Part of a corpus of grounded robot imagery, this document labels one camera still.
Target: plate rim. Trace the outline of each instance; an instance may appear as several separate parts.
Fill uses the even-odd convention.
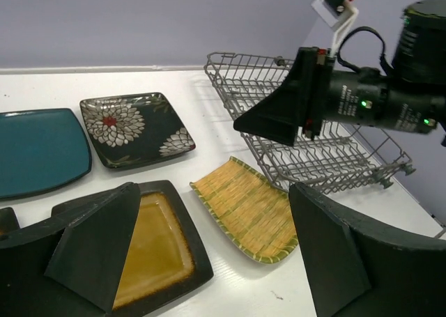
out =
[[[203,240],[201,239],[197,227],[190,217],[190,214],[187,211],[187,208],[175,186],[169,180],[157,180],[147,183],[138,183],[138,186],[142,196],[159,192],[161,194],[164,194],[164,196],[167,198],[169,205],[171,206],[170,208],[174,213],[176,220],[178,221],[180,230],[187,243],[187,248],[190,252],[192,262],[194,264],[194,269],[191,275],[185,280],[177,281],[172,286],[162,288],[155,293],[149,294],[146,297],[117,308],[110,314],[106,315],[109,317],[145,316],[146,314],[158,310],[159,308],[176,301],[184,295],[195,291],[214,277],[212,263],[210,262],[208,253],[203,244]],[[82,199],[90,201],[92,199],[100,197],[102,193],[106,193],[107,191],[108,190],[104,190],[60,203],[52,208],[52,216],[75,208],[70,207],[70,203],[74,203],[75,201],[79,202],[79,200],[81,201]],[[173,291],[175,293],[173,297],[172,295],[168,295],[170,291]],[[150,305],[150,301],[158,302],[158,304],[156,304],[155,307],[150,307],[149,309],[148,306]]]

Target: wire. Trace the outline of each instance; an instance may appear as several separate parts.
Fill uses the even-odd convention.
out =
[[[380,66],[383,68],[384,73],[388,76],[393,74],[393,68],[392,66],[389,65],[389,63],[386,61],[385,59],[385,42],[383,40],[383,38],[381,37],[381,35],[379,34],[379,32],[377,32],[375,29],[369,27],[369,26],[360,26],[354,30],[352,30],[350,33],[348,33],[348,35],[344,38],[344,40],[342,41],[341,45],[339,46],[339,50],[337,52],[337,61],[339,64],[341,64],[342,66],[344,66],[345,68],[349,68],[351,69],[353,72],[359,73],[361,72],[361,68],[359,66],[356,66],[352,63],[349,63],[348,61],[344,60],[341,57],[341,49],[344,46],[344,44],[347,42],[347,40],[349,40],[352,36],[354,36],[356,33],[359,33],[361,31],[366,31],[369,33],[374,34],[376,37],[379,38],[379,40],[382,42],[383,44],[383,49],[381,51],[381,55],[380,55]]]

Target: white flower pattern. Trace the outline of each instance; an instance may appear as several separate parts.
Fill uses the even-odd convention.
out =
[[[171,155],[179,155],[195,148],[195,143],[192,140],[189,132],[185,127],[182,127],[175,134],[171,135],[160,147],[160,154],[162,157],[169,157]]]
[[[101,144],[122,146],[144,130],[142,115],[124,99],[85,100],[80,106],[87,131]]]

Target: red flower center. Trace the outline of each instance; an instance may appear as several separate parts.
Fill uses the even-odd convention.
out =
[[[103,122],[107,127],[111,127],[111,126],[113,126],[113,125],[116,125],[116,119],[113,118],[113,117],[111,117],[111,116],[104,117],[104,118],[102,119],[102,122]]]

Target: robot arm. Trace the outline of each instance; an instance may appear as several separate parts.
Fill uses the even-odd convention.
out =
[[[350,31],[359,13],[352,0],[315,0],[312,6],[334,32],[332,46],[300,47],[279,88],[238,117],[235,130],[292,146],[298,132],[319,136],[325,120],[418,134],[446,127],[446,0],[418,1],[404,10],[392,65],[375,29]],[[341,57],[344,43],[359,31],[381,41],[384,75]],[[350,70],[335,70],[336,62]]]

